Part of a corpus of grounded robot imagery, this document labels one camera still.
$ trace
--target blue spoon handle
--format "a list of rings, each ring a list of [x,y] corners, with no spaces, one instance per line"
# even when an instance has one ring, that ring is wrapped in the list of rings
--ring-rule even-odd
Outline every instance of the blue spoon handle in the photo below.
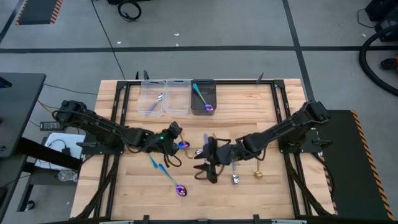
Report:
[[[198,85],[193,84],[192,86],[193,86],[193,88],[195,89],[195,91],[199,94],[199,96],[200,96],[201,100],[204,102],[204,104],[206,104],[205,99],[203,99],[203,96],[201,95],[201,93],[200,93],[200,91],[199,91]]]
[[[159,169],[163,171],[164,174],[166,174],[167,177],[170,178],[170,180],[173,182],[173,184],[177,185],[177,182],[173,179],[173,177],[166,171],[164,166],[162,164],[159,164]]]

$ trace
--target black metal frame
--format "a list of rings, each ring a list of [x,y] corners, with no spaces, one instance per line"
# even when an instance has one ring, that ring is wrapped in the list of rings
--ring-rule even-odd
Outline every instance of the black metal frame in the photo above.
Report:
[[[291,116],[290,114],[290,107],[289,107],[289,102],[287,101],[287,94],[286,94],[286,89],[284,85],[283,80],[216,80],[217,85],[270,85],[271,87],[271,92],[272,92],[272,99],[274,101],[274,106],[275,106],[275,113],[277,116],[277,122],[282,121],[282,116],[280,113],[280,107],[279,107],[279,101],[278,101],[278,96],[277,96],[277,87],[280,88],[281,94],[282,94],[282,100],[284,102],[284,108],[285,108],[285,113],[286,116],[289,117]],[[121,113],[121,120],[120,120],[120,125],[125,125],[126,121],[126,112],[127,112],[127,104],[129,101],[129,92],[130,88],[132,86],[138,86],[141,85],[140,80],[136,81],[118,81],[116,84],[116,92],[115,92],[115,97],[114,97],[114,103],[113,103],[113,109],[112,109],[112,115],[111,115],[111,120],[114,121],[116,119],[116,112],[118,110],[118,104],[119,104],[119,99],[120,99],[120,94],[121,90],[125,88],[124,92],[124,101],[123,101],[123,107],[122,107],[122,113]],[[283,154],[285,164],[286,162],[290,162],[290,157],[289,154]],[[120,160],[120,155],[117,155],[114,157],[114,162],[119,163]],[[300,179],[305,183],[304,175],[303,175],[303,169],[302,169],[302,164],[300,160],[300,156],[298,154],[295,155],[295,161],[296,161],[296,170],[300,176]],[[108,163],[109,163],[109,156],[105,155],[104,156],[104,162],[101,170],[101,176],[99,180],[99,185],[101,185],[105,179],[106,172],[108,170]],[[112,214],[112,207],[113,207],[113,199],[114,199],[114,191],[116,187],[116,178],[111,181],[110,187],[109,187],[109,196],[108,196],[108,201],[107,201],[107,207],[106,207],[106,218],[111,218]],[[295,182],[293,178],[287,173],[287,178],[289,182],[289,190],[290,190],[290,195],[292,197],[292,206],[294,210],[294,215],[295,217],[300,216],[300,210],[299,210],[299,201],[297,199],[297,192],[295,189]],[[303,199],[305,203],[305,212],[307,215],[312,215],[311,213],[311,206],[308,202],[308,200],[305,198],[303,194]],[[99,201],[99,203],[95,207],[95,212],[94,212],[94,217],[99,217],[100,215],[100,210],[101,210],[101,203],[102,200]],[[253,220],[212,220],[212,223],[263,223],[263,222],[270,222],[270,219],[267,220],[260,220],[259,216],[254,214]],[[137,223],[148,223],[149,217],[144,216],[143,221],[135,220]],[[198,223],[199,221],[203,223],[208,223],[208,220],[158,220],[154,221],[156,223]]]

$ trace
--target spoon in container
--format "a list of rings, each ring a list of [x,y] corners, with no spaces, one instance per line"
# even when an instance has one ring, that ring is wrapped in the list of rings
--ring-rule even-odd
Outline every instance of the spoon in container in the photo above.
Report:
[[[150,106],[150,108],[147,110],[147,112],[151,112],[152,110],[154,110],[157,103],[162,101],[163,98],[164,98],[164,93],[161,93],[159,96],[157,96],[157,100],[155,101],[155,103],[152,104],[152,106]]]
[[[195,89],[195,91],[198,93],[198,95],[200,96],[200,99],[201,99],[201,100],[203,101],[203,103],[205,104],[206,110],[207,110],[207,111],[213,111],[213,107],[212,107],[211,105],[207,104],[206,101],[205,101],[205,99],[204,99],[203,96],[201,95],[201,93],[200,93],[200,91],[199,91],[199,88],[198,88],[198,85],[193,84],[192,86],[193,86],[193,88]]]

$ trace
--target silver spoon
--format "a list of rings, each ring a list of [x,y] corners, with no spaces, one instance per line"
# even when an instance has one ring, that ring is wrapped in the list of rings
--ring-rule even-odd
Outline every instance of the silver spoon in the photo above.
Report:
[[[234,173],[232,174],[232,182],[234,184],[239,183],[239,176],[236,174],[236,163],[232,161],[232,169],[234,170]]]
[[[157,96],[157,100],[155,101],[155,103],[153,103],[152,106],[150,106],[150,108],[147,110],[147,112],[152,111],[155,108],[155,106],[157,105],[157,103],[162,101],[163,98],[164,98],[164,93],[160,93],[160,95]]]

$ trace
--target wooden table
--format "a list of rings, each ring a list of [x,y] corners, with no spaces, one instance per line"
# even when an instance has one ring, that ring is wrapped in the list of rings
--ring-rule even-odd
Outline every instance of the wooden table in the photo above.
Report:
[[[305,101],[303,88],[299,79],[284,81],[293,113]],[[99,88],[95,111],[108,119],[116,82],[102,81]],[[189,154],[202,148],[205,133],[210,136],[214,133],[218,138],[236,139],[245,134],[264,131],[277,123],[271,88],[263,85],[218,85],[218,107],[213,116],[188,114],[170,117],[164,113],[158,118],[145,117],[135,109],[139,93],[139,86],[130,90],[126,125],[159,132],[176,121],[183,128],[184,140],[191,144]],[[279,90],[278,99],[283,111]],[[121,109],[118,110],[116,121],[120,120],[120,114]],[[163,162],[161,154],[152,155],[157,162]],[[225,167],[217,184],[211,184],[193,177],[198,171],[193,166],[202,164],[202,160],[189,159],[182,151],[177,156],[182,160],[182,166],[171,167],[169,172],[179,184],[186,186],[186,197],[175,193],[171,181],[160,170],[153,168],[147,154],[125,152],[119,163],[112,220],[142,220],[144,215],[150,215],[151,220],[252,219],[253,214],[259,214],[260,218],[294,217],[285,163],[276,141],[268,145],[266,159],[260,163],[263,178],[256,179],[253,175],[255,159],[237,162],[238,185],[231,183],[230,166]],[[326,210],[334,213],[323,166],[309,154],[302,154],[301,160],[308,188]],[[102,161],[103,156],[94,156],[81,168],[71,217],[78,215],[96,192]],[[300,211],[304,213],[302,196],[299,190],[297,192]],[[108,193],[104,195],[102,215]]]

